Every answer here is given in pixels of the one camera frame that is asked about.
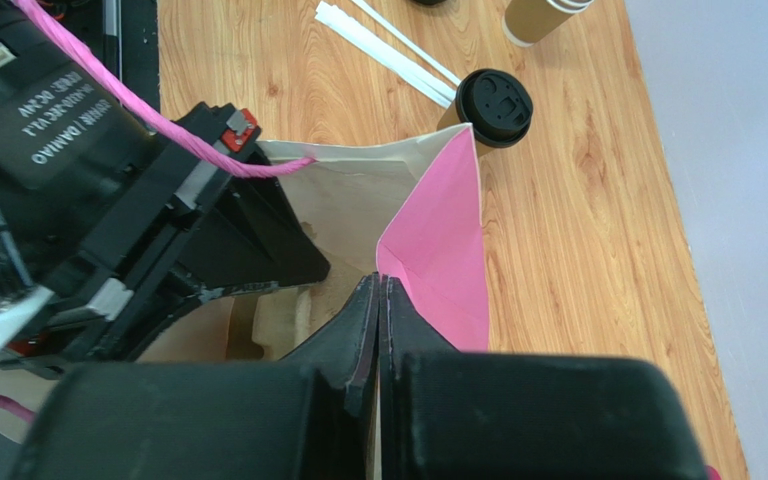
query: black lid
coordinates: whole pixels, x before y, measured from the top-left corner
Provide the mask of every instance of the black lid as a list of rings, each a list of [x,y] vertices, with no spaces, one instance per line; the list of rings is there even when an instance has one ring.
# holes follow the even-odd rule
[[[532,99],[523,84],[499,70],[477,70],[455,96],[458,118],[473,124],[476,139],[505,148],[519,142],[532,124]]]

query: pink paper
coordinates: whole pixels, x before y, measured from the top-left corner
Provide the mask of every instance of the pink paper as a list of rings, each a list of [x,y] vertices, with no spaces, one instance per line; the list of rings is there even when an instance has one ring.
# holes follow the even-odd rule
[[[459,350],[486,351],[490,328],[473,132],[440,152],[378,242],[378,271]]]

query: wood grain surface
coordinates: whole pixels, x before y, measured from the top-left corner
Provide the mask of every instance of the wood grain surface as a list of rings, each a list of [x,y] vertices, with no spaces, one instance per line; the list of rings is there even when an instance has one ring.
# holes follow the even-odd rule
[[[349,0],[331,3],[395,45]],[[747,478],[623,1],[530,49],[505,39],[505,0],[370,3],[460,77],[506,70],[533,96],[526,139],[481,162],[492,349],[656,363],[708,463]],[[433,130],[443,109],[317,23],[317,4],[162,0],[164,113],[233,102],[265,138],[343,145]]]

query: paper cup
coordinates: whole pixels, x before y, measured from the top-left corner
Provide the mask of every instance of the paper cup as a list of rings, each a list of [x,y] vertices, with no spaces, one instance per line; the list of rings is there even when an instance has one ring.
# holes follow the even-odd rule
[[[512,0],[505,10],[502,28],[512,43],[529,47],[583,12],[594,0]]]
[[[532,98],[519,80],[499,70],[477,70],[458,86],[455,101],[437,125],[473,124],[476,156],[514,146],[532,124]]]

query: red component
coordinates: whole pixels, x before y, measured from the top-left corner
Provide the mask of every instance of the red component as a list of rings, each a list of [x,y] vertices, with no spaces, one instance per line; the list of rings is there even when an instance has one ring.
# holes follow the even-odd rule
[[[242,150],[242,146],[245,145],[245,142],[242,141],[242,136],[236,135],[236,132],[229,128],[221,134],[221,143],[233,153],[239,153]]]
[[[12,352],[20,355],[21,357],[31,357],[35,349],[38,348],[38,345],[40,345],[41,342],[43,342],[46,338],[47,334],[42,333],[41,335],[32,339],[10,342],[7,345],[7,348]]]
[[[242,115],[245,117],[245,120],[248,121],[248,127],[244,132],[237,133],[232,129],[227,129],[223,134],[221,134],[221,143],[223,143],[224,146],[233,153],[239,153],[242,151],[242,147],[248,143],[248,140],[257,130],[257,119],[254,118],[254,115],[252,115],[247,108],[242,109]]]

